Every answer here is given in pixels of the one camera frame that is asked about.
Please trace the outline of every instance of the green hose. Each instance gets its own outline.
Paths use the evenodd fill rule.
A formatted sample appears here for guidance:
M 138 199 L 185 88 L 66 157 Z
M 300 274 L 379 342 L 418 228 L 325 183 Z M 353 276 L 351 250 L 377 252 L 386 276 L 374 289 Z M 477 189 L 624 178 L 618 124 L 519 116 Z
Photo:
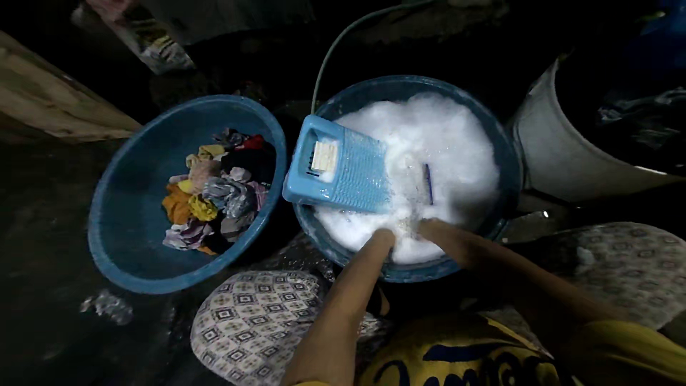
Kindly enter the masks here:
M 324 67 L 327 66 L 327 62 L 329 61 L 329 57 L 331 57 L 331 52 L 333 52 L 333 49 L 336 48 L 336 45 L 338 42 L 343 39 L 343 36 L 345 36 L 348 32 L 350 32 L 351 29 L 357 27 L 360 23 L 363 21 L 367 21 L 374 16 L 379 16 L 382 14 L 386 14 L 389 12 L 397 11 L 397 10 L 409 10 L 412 8 L 417 8 L 421 7 L 422 5 L 427 5 L 429 3 L 433 3 L 435 0 L 424 0 L 424 1 L 419 1 L 417 3 L 409 3 L 409 4 L 399 4 L 399 5 L 394 5 L 392 7 L 384 8 L 382 10 L 374 11 L 370 14 L 366 14 L 363 17 L 359 18 L 358 20 L 353 21 L 349 26 L 343 30 L 336 40 L 333 41 L 331 46 L 329 47 L 329 50 L 327 51 L 327 55 L 324 57 L 324 60 L 322 61 L 322 66 L 319 67 L 319 74 L 317 74 L 317 81 L 314 84 L 314 92 L 312 93 L 312 106 L 310 108 L 310 114 L 314 114 L 314 107 L 317 102 L 317 92 L 319 91 L 319 82 L 322 80 L 322 73 L 324 73 Z

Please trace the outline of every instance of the red cloth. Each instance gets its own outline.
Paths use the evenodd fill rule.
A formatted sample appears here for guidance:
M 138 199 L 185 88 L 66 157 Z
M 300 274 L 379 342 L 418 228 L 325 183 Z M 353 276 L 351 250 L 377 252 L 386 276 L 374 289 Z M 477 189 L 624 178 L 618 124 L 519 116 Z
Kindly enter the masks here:
M 264 145 L 264 137 L 262 137 L 260 134 L 258 134 L 258 135 L 253 135 L 252 137 L 243 141 L 242 144 L 235 147 L 235 150 L 262 149 L 263 145 Z

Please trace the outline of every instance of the dirty clothes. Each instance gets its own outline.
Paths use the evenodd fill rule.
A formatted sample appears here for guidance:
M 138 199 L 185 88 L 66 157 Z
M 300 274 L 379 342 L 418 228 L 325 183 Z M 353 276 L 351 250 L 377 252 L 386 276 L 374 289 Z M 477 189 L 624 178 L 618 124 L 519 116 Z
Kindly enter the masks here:
M 198 157 L 212 159 L 214 156 L 224 154 L 226 150 L 222 145 L 202 145 L 198 148 Z
M 210 256 L 216 256 L 216 255 L 218 255 L 217 252 L 214 252 L 212 249 L 210 249 L 210 247 L 207 247 L 207 246 L 205 246 L 205 245 L 203 245 L 202 247 L 199 247 L 199 248 L 198 248 L 198 251 L 200 251 L 200 252 L 202 252 L 202 253 L 207 253 L 207 254 L 210 255 Z
M 222 236 L 229 242 L 236 242 L 241 237 L 243 232 L 250 227 L 255 219 L 255 212 L 249 212 L 239 218 L 225 218 L 222 220 L 222 227 L 220 232 Z
M 173 224 L 183 225 L 192 217 L 191 207 L 188 205 L 188 199 L 191 195 L 183 192 L 179 187 L 173 183 L 167 185 L 169 196 L 162 200 L 162 206 L 167 211 L 167 217 Z
M 257 207 L 255 191 L 231 179 L 211 177 L 202 196 L 212 201 L 229 218 L 239 218 Z
M 269 190 L 267 190 L 264 185 L 257 181 L 251 181 L 246 185 L 252 187 L 252 189 L 255 191 L 255 198 L 257 199 L 257 211 L 259 212 L 262 210 L 264 203 L 267 201 L 267 193 L 269 193 Z
M 194 167 L 194 165 L 200 162 L 201 158 L 197 154 L 189 154 L 186 156 L 186 167 L 188 169 Z
M 262 149 L 264 145 L 264 137 L 260 134 L 253 135 L 252 137 L 243 141 L 242 144 L 236 146 L 235 150 L 245 150 L 245 149 Z
M 212 227 L 212 230 L 215 233 L 207 236 L 202 241 L 203 246 L 208 247 L 212 252 L 218 255 L 221 255 L 222 253 L 226 252 L 226 250 L 231 248 L 231 246 L 233 245 L 232 242 L 226 241 L 226 239 L 220 233 L 220 230 L 222 228 L 222 221 L 224 219 L 224 214 L 220 212 L 217 215 L 217 218 L 210 221 L 208 224 Z
M 197 249 L 202 245 L 202 239 L 212 233 L 212 227 L 197 218 L 191 218 L 183 225 L 172 225 L 171 229 L 167 230 L 162 244 L 181 251 Z
M 250 138 L 249 135 L 241 134 L 232 128 L 225 128 L 224 132 L 219 135 L 213 135 L 215 141 L 219 142 L 229 152 L 232 151 L 236 146 L 239 146 L 243 141 Z
M 247 171 L 243 168 L 233 168 L 228 173 L 228 177 L 234 181 L 246 183 L 246 182 L 250 181 L 250 178 L 252 177 L 252 175 L 250 174 L 249 171 Z
M 191 208 L 191 213 L 201 221 L 214 220 L 219 212 L 211 201 L 206 201 L 199 196 L 191 196 L 188 199 L 188 206 Z
M 222 169 L 230 172 L 233 168 L 249 170 L 257 182 L 272 183 L 276 167 L 274 146 L 264 143 L 262 149 L 245 149 L 230 152 L 222 157 Z
M 210 177 L 220 174 L 222 163 L 214 160 L 200 160 L 191 168 L 188 173 L 188 181 L 191 182 L 190 194 L 200 194 L 205 187 L 205 183 Z
M 189 179 L 185 179 L 183 181 L 179 181 L 176 186 L 178 186 L 179 189 L 181 189 L 182 192 L 191 194 L 193 191 L 193 183 Z
M 180 183 L 181 181 L 185 181 L 188 179 L 188 174 L 179 174 L 178 176 L 171 176 L 169 178 L 169 183 L 177 184 Z

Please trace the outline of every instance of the black cloth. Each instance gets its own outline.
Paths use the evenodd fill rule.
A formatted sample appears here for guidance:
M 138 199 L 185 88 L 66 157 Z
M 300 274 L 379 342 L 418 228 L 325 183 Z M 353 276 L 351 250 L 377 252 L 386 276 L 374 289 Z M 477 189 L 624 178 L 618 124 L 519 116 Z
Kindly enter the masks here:
M 276 151 L 265 142 L 262 149 L 244 149 L 229 152 L 222 157 L 222 169 L 243 168 L 252 174 L 252 181 L 272 183 L 276 169 Z
M 214 220 L 208 223 L 212 227 L 214 233 L 209 236 L 205 236 L 205 238 L 202 239 L 202 244 L 218 255 L 226 252 L 226 250 L 231 248 L 233 245 L 232 242 L 227 241 L 222 236 L 222 220 L 224 220 L 224 214 L 220 212 Z

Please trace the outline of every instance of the soapy water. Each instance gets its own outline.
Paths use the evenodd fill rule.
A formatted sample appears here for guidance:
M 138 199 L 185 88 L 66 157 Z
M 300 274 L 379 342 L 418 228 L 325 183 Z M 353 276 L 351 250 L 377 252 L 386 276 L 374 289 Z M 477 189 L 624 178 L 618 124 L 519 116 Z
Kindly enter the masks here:
M 499 170 L 493 145 L 479 120 L 465 106 L 437 93 L 406 102 L 375 102 L 336 123 L 386 143 L 391 210 L 359 213 L 315 206 L 315 217 L 339 244 L 359 251 L 380 227 L 397 238 L 392 259 L 414 264 L 444 253 L 416 233 L 422 218 L 440 218 L 476 229 L 498 196 Z M 430 205 L 424 166 L 431 170 Z

